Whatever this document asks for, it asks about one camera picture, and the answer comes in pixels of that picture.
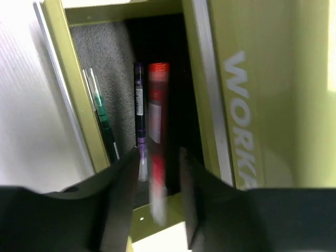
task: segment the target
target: white lettering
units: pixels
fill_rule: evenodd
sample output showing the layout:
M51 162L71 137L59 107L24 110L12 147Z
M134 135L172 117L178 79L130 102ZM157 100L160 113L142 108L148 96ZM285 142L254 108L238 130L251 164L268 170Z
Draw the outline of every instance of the white lettering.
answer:
M247 101L242 98L249 99L249 92L240 84L247 82L247 72L235 66L243 61L245 61L245 52L239 51L224 62L224 67L227 72L234 74L227 80L227 88L240 95L240 97L233 98L230 101L231 116L237 125L245 128L251 123L251 111ZM237 115L238 108L241 110L239 116ZM257 171L254 167L255 157L252 154L254 150L253 134L246 129L235 126L233 126L233 133L235 134L234 145L238 156L238 174L244 180L245 188L257 187Z
M237 108L242 108L243 109L244 117L240 118L237 115L237 113L236 113ZM235 120L235 122L239 126L246 127L250 124L250 121L251 121L250 108L248 107L246 102L244 100L242 100L241 98L235 98L231 101L230 111L231 111L231 115L233 117L233 120Z

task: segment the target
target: gray felt surface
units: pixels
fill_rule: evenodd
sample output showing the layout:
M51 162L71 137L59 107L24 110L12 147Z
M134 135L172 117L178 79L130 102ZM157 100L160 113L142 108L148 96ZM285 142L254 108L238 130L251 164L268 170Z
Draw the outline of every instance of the gray felt surface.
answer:
M118 151L122 156L135 145L134 56L123 22L70 29L82 68L92 67L105 98ZM135 206L149 203L148 183L139 182Z

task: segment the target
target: pen label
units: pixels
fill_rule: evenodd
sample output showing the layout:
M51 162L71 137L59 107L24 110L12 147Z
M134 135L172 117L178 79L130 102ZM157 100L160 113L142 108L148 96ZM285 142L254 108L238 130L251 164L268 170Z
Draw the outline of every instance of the pen label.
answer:
M136 113L138 116L143 115L143 92L142 88L135 89Z
M161 106L149 103L150 127L149 136L155 143L161 139Z

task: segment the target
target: letter o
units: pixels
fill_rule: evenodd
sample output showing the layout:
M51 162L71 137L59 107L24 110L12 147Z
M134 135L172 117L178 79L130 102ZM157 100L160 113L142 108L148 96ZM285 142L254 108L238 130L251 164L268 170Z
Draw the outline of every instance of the letter o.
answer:
M236 114L236 110L238 107L241 107L244 111L244 116L242 118L238 117ZM251 113L250 108L244 100L242 100L241 98L233 99L230 104L230 112L231 116L239 126L246 127L249 125L251 121Z

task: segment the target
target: purple pen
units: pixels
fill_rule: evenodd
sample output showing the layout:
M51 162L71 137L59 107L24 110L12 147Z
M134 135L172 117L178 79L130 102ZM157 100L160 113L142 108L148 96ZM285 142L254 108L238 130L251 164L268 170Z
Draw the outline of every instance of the purple pen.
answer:
M134 63L135 131L136 145L140 151L140 181L146 181L148 179L146 128L143 102L143 75L143 63Z

